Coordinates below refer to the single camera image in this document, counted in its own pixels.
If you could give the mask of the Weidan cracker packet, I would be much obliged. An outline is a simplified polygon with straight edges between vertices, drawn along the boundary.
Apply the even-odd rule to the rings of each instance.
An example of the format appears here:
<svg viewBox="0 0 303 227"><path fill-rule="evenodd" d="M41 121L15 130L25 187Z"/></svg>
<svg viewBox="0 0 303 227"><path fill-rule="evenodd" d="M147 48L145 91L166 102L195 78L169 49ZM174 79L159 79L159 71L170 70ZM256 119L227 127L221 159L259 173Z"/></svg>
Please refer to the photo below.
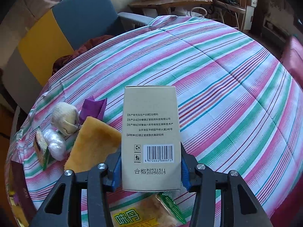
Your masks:
<svg viewBox="0 0 303 227"><path fill-rule="evenodd" d="M113 226L181 226L186 219L174 200L163 193L112 210Z"/></svg>

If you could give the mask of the purple snack packet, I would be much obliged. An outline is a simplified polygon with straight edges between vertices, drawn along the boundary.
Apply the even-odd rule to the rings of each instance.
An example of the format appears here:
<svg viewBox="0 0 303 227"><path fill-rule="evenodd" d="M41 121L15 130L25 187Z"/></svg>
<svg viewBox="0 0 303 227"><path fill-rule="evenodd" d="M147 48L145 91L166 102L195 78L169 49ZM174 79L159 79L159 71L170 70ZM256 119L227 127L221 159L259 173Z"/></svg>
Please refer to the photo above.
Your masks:
<svg viewBox="0 0 303 227"><path fill-rule="evenodd" d="M84 100L79 119L80 124L83 124L88 116L103 120L105 109L107 105L107 98L102 100L95 100L93 96Z"/></svg>

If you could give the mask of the beige cardboard box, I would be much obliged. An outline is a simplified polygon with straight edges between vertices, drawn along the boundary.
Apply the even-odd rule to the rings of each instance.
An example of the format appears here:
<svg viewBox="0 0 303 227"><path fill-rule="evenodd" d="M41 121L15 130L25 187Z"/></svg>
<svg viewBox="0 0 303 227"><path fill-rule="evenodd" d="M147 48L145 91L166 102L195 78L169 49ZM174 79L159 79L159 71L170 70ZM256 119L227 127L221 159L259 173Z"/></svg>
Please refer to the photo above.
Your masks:
<svg viewBox="0 0 303 227"><path fill-rule="evenodd" d="M174 86L127 86L122 118L122 188L181 189L181 139Z"/></svg>

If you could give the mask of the gold metal tin box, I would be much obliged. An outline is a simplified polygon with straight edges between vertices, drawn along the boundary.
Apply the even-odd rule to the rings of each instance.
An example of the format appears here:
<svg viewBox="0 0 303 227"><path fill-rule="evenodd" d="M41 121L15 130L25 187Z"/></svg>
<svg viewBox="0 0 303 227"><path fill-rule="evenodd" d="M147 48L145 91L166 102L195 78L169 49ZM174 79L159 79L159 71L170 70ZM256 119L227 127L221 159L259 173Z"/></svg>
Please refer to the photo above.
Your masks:
<svg viewBox="0 0 303 227"><path fill-rule="evenodd" d="M21 163L10 161L6 166L5 183L8 202L17 225L29 226L37 211L30 197Z"/></svg>

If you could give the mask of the white plastic bag ball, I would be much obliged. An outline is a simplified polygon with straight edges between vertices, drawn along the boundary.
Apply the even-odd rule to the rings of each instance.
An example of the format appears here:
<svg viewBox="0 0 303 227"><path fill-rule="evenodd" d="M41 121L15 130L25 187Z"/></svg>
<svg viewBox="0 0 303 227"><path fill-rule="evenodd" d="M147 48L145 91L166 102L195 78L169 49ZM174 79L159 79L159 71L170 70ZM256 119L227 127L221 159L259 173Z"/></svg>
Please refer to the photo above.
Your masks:
<svg viewBox="0 0 303 227"><path fill-rule="evenodd" d="M43 133L47 142L51 156L58 161L62 161L66 154L66 143L64 137L53 129L46 129Z"/></svg>

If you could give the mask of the small green snack packet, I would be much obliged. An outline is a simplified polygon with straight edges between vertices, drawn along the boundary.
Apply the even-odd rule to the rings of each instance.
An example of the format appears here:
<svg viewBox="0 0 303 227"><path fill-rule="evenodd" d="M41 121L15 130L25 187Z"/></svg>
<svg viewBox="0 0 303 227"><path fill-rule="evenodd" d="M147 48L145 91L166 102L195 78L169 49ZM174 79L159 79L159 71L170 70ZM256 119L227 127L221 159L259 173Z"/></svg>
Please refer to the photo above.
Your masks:
<svg viewBox="0 0 303 227"><path fill-rule="evenodd" d="M35 152L37 154L38 161L42 167L42 170L44 171L47 168L50 153L49 153L49 149L48 149L48 144L47 144L40 128L38 128L35 133L33 146L34 146Z"/></svg>

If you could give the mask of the yellow sponge cloth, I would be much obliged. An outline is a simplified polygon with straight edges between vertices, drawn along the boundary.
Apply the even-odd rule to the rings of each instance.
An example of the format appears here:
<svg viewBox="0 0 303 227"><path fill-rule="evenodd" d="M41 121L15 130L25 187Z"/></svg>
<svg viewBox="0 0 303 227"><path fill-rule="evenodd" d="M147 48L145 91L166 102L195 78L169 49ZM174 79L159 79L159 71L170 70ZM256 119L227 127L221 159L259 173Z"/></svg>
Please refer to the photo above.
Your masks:
<svg viewBox="0 0 303 227"><path fill-rule="evenodd" d="M64 170L89 171L114 153L121 144L121 133L106 123L88 116L80 128Z"/></svg>

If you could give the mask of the striped bed sheet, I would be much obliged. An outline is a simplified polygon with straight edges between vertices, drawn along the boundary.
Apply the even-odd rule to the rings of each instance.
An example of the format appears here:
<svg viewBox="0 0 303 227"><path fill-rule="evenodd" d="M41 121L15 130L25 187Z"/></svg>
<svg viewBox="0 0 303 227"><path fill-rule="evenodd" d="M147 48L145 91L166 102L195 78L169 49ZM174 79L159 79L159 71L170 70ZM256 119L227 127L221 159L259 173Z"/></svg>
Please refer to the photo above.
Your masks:
<svg viewBox="0 0 303 227"><path fill-rule="evenodd" d="M64 171L33 147L61 101L107 100L103 121L122 129L127 86L174 86L181 142L214 171L237 171L272 216L302 175L302 89L261 44L225 24L160 16L83 53L52 76L7 155L22 165L39 208Z"/></svg>

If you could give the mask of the pink bedding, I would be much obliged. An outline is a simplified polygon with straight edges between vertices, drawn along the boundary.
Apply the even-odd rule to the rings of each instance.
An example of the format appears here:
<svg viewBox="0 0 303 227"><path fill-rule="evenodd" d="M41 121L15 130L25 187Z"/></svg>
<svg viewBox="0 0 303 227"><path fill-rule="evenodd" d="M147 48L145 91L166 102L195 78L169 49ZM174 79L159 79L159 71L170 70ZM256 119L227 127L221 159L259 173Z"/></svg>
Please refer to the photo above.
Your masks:
<svg viewBox="0 0 303 227"><path fill-rule="evenodd" d="M303 46L295 36L289 37L280 62L303 88Z"/></svg>

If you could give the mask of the dark red cloth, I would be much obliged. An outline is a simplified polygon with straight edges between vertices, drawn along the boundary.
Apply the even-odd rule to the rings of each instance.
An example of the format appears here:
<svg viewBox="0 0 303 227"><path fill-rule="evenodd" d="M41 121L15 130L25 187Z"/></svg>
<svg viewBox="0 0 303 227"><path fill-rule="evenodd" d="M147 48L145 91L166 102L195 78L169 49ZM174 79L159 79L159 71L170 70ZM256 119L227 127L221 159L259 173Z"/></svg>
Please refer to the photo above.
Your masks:
<svg viewBox="0 0 303 227"><path fill-rule="evenodd" d="M91 38L86 43L81 45L78 49L74 50L72 54L62 56L58 58L52 67L52 75L55 75L61 68L71 62L73 59L77 58L78 56L82 55L83 53L89 51L90 49L96 47L97 45L113 38L113 35L103 35L95 38Z"/></svg>

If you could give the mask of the grey yellow blue sofa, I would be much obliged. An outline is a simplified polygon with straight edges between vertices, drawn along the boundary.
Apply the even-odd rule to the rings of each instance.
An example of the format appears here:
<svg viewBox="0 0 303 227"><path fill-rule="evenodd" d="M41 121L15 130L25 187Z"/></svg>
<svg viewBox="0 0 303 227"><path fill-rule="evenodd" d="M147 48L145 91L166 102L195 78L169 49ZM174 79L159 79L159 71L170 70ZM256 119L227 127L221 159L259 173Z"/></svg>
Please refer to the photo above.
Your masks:
<svg viewBox="0 0 303 227"><path fill-rule="evenodd" d="M111 0L62 0L48 10L8 49L1 36L1 54L7 54L1 67L1 97L12 110L29 113L42 89L48 86L53 63L72 54L91 38L127 31L127 26L144 26L150 17L117 13Z"/></svg>

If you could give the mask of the wooden desk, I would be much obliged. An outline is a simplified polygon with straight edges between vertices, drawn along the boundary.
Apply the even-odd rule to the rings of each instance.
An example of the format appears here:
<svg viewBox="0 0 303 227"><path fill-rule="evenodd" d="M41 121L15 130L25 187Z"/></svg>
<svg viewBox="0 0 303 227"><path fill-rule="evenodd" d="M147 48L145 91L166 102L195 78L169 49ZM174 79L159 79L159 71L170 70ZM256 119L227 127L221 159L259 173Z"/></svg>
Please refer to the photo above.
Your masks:
<svg viewBox="0 0 303 227"><path fill-rule="evenodd" d="M128 7L133 13L139 15L143 15L143 9L156 9L158 15L169 15L171 14L171 8L210 5L212 3L212 0L146 0L133 2Z"/></svg>

